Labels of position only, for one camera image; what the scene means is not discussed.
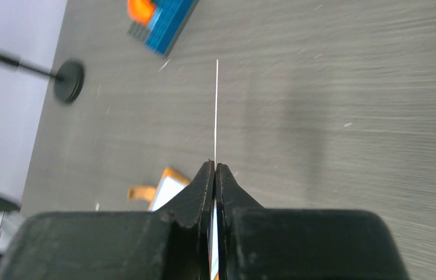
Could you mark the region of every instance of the blue box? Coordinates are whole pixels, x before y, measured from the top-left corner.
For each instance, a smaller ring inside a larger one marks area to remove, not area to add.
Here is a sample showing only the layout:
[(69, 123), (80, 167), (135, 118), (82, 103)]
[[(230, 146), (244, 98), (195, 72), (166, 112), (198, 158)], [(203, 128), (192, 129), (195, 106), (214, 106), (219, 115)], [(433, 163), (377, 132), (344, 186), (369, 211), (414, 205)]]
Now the blue box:
[(168, 56), (199, 0), (154, 0), (157, 10), (148, 27), (133, 22), (129, 34), (157, 54)]

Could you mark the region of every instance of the table surface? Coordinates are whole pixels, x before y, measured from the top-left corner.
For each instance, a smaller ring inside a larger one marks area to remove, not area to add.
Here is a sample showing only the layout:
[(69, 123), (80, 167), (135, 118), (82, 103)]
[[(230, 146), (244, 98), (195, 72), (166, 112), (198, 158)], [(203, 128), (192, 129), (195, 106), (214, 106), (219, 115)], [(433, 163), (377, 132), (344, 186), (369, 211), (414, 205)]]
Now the table surface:
[(86, 63), (69, 107), (47, 95), (23, 212), (141, 210), (172, 166), (217, 159), (274, 208), (380, 214), (413, 279), (436, 279), (436, 0), (201, 0), (166, 59), (125, 3), (69, 1), (55, 65)]

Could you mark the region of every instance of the black rod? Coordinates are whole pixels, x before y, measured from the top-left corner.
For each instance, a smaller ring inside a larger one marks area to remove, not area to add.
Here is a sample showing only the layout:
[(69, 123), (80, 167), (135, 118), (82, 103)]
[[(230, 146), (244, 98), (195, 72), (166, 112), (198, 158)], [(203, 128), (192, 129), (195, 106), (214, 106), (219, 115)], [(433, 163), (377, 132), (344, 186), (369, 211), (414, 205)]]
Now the black rod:
[(20, 62), (20, 58), (12, 58), (12, 57), (9, 57), (9, 56), (7, 56), (5, 54), (0, 54), (0, 62), (4, 63), (4, 64), (7, 64), (9, 66), (12, 66), (12, 67), (24, 68), (26, 70), (29, 70), (29, 71), (32, 71), (32, 72), (35, 72), (35, 73), (38, 73), (38, 74), (42, 74), (42, 75), (48, 76), (50, 78), (54, 78), (54, 79), (57, 79), (57, 80), (63, 80), (63, 77), (58, 76), (56, 73), (40, 69), (37, 66), (30, 65), (30, 64), (25, 63), (25, 62), (21, 63)]

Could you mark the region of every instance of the black stand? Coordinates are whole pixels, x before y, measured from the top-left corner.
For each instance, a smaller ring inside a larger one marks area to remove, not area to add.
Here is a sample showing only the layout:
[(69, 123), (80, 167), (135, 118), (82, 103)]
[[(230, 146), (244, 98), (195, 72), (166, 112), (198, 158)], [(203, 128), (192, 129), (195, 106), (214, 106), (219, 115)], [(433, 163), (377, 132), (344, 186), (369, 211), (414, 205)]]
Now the black stand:
[(22, 68), (31, 72), (48, 76), (54, 80), (53, 91), (55, 97), (63, 103), (72, 103), (78, 97), (84, 83), (84, 66), (80, 61), (65, 61), (57, 73), (43, 70), (37, 66), (20, 62), (19, 58), (12, 58), (0, 54), (0, 62), (15, 68)]

